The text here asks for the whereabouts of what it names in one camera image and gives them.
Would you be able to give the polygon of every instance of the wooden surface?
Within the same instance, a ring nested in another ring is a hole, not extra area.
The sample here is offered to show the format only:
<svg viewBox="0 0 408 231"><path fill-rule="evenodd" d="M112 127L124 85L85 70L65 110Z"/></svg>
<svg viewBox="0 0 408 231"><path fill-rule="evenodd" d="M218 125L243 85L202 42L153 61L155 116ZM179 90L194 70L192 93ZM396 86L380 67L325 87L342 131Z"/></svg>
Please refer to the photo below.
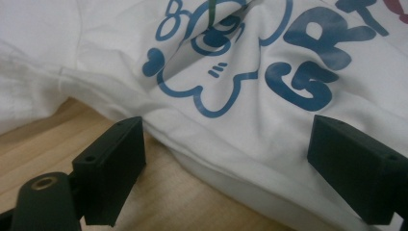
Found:
<svg viewBox="0 0 408 231"><path fill-rule="evenodd" d="M0 213L14 207L19 187L31 178L71 172L71 161L111 125L69 99L55 115L0 136ZM148 134L145 147L147 167L116 226L83 224L83 230L291 230L184 171Z"/></svg>

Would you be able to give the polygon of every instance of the screw hole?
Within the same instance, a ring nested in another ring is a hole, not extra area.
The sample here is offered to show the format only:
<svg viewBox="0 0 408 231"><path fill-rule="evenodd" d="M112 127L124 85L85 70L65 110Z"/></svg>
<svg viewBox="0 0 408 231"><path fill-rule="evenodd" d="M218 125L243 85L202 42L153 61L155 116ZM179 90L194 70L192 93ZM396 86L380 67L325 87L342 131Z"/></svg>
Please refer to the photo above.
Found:
<svg viewBox="0 0 408 231"><path fill-rule="evenodd" d="M88 156L87 158L85 158L86 162L93 162L96 158L94 156Z"/></svg>
<svg viewBox="0 0 408 231"><path fill-rule="evenodd" d="M57 182L58 182L57 177L48 176L48 177L41 178L38 181L34 182L33 185L31 185L31 188L35 191L41 191L41 190L45 190L51 187Z"/></svg>
<svg viewBox="0 0 408 231"><path fill-rule="evenodd" d="M397 160L398 160L398 157L397 157L397 156L394 156L394 155L391 155L391 156L388 157L388 160L390 160L390 161L397 161Z"/></svg>

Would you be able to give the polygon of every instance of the blue graphic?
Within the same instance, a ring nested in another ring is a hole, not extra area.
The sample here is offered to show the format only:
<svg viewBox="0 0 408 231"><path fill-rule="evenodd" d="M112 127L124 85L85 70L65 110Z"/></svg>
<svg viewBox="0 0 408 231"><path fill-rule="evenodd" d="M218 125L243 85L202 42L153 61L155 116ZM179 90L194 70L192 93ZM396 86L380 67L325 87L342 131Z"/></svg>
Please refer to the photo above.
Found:
<svg viewBox="0 0 408 231"><path fill-rule="evenodd" d="M244 30L244 23L241 23L241 19L237 16L229 15L225 19L219 22L219 25L227 28L226 30L222 31L216 27L211 27L207 29L201 36L197 38L193 38L191 40L192 49L194 49L197 53L204 55L204 56L219 56L227 52L231 48L231 41L228 38L228 35L233 34L237 30L237 28L241 28L240 35L243 33ZM199 44L197 44L197 40L202 39L203 43L210 47L210 50L206 50L205 48L201 48Z"/></svg>
<svg viewBox="0 0 408 231"><path fill-rule="evenodd" d="M282 80L291 73L292 67L287 63L271 64L265 74L265 80L271 90L296 106L310 112L324 108L332 99L332 93L325 83L332 83L339 77L313 62L303 63L292 79L294 90L307 90L313 97L304 97L295 93Z"/></svg>
<svg viewBox="0 0 408 231"><path fill-rule="evenodd" d="M310 23L317 23L322 33L319 39L306 32ZM348 29L347 21L338 13L327 8L317 7L303 13L290 26L283 36L287 43L315 51L332 70L340 70L351 63L351 57L336 44L345 41L363 41L375 37L375 32L367 26Z"/></svg>
<svg viewBox="0 0 408 231"><path fill-rule="evenodd" d="M385 37L389 35L388 31L372 17L370 11L367 9L368 6L374 5L376 2L377 0L339 0L336 2L336 7L345 13L357 12L368 26Z"/></svg>
<svg viewBox="0 0 408 231"><path fill-rule="evenodd" d="M216 73L216 71L218 72L222 72L224 71L224 67L228 66L228 64L226 63L219 63L218 65L213 66L212 70L209 70L208 73L213 76L214 78L218 78L219 74Z"/></svg>
<svg viewBox="0 0 408 231"><path fill-rule="evenodd" d="M165 67L165 55L157 48L152 48L147 53L148 62L143 66L143 74L152 77Z"/></svg>
<svg viewBox="0 0 408 231"><path fill-rule="evenodd" d="M217 4L230 2L238 3L242 7L242 11L246 10L246 3L244 0L218 0ZM189 19L189 22L184 38L180 41L181 45L183 41L187 40L192 35L198 20L202 16L208 15L208 10L208 1L199 6L193 13L190 13L183 10L183 2L181 0L170 0L166 10L166 19L158 28L156 40L163 41L172 38L180 28L181 16L186 16ZM259 47L271 45L283 34L285 28L288 26L292 11L293 0L286 0L286 9L280 25L268 38L259 38ZM221 56L228 52L232 47L232 38L235 38L234 42L237 42L244 33L244 30L245 23L242 22L242 19L238 16L230 15L221 20L218 25L208 28L202 35L193 38L191 40L191 47L197 52L197 54L203 56ZM147 77L156 76L160 89L168 96L175 98L191 97L198 112L206 117L223 116L231 109L238 99L242 89L242 83L246 80L258 79L258 69L234 75L234 77L232 77L233 89L229 98L219 109L210 110L203 102L202 92L204 88L202 86L197 85L188 90L174 90L167 84L165 77L166 58L160 49L150 49L147 53L147 58L148 62L144 64L142 69L143 74ZM217 79L227 66L229 66L228 63L218 63L218 65L213 66L207 73Z"/></svg>
<svg viewBox="0 0 408 231"><path fill-rule="evenodd" d="M180 28L181 15L185 15L188 17L191 16L190 12L184 11L182 10L182 8L183 2L181 0L170 0L166 9L167 18L160 24L159 29L156 32L156 40L163 41L173 37L174 34L176 34L177 30ZM170 24L171 21L173 23L171 30L166 34L163 34L164 27Z"/></svg>

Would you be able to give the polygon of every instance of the white fabric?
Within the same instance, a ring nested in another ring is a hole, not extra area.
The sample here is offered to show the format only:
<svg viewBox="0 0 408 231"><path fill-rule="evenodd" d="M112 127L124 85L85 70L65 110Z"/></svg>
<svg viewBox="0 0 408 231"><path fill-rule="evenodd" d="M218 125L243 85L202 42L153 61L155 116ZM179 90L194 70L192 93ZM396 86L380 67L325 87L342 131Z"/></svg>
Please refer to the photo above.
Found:
<svg viewBox="0 0 408 231"><path fill-rule="evenodd" d="M363 2L2 0L0 132L75 97L297 230L375 230L306 160L315 114L408 154L406 4Z"/></svg>

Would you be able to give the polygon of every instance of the wooden table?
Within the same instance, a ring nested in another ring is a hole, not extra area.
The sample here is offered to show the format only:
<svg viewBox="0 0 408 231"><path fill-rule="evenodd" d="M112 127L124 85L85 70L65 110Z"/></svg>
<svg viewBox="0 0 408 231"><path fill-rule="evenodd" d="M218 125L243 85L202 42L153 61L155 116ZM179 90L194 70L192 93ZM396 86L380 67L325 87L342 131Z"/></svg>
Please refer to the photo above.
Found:
<svg viewBox="0 0 408 231"><path fill-rule="evenodd" d="M46 172L72 171L71 161L114 123L69 99L51 117L0 136L0 213L19 187ZM190 175L145 134L147 167L114 228L83 230L292 230L257 214Z"/></svg>

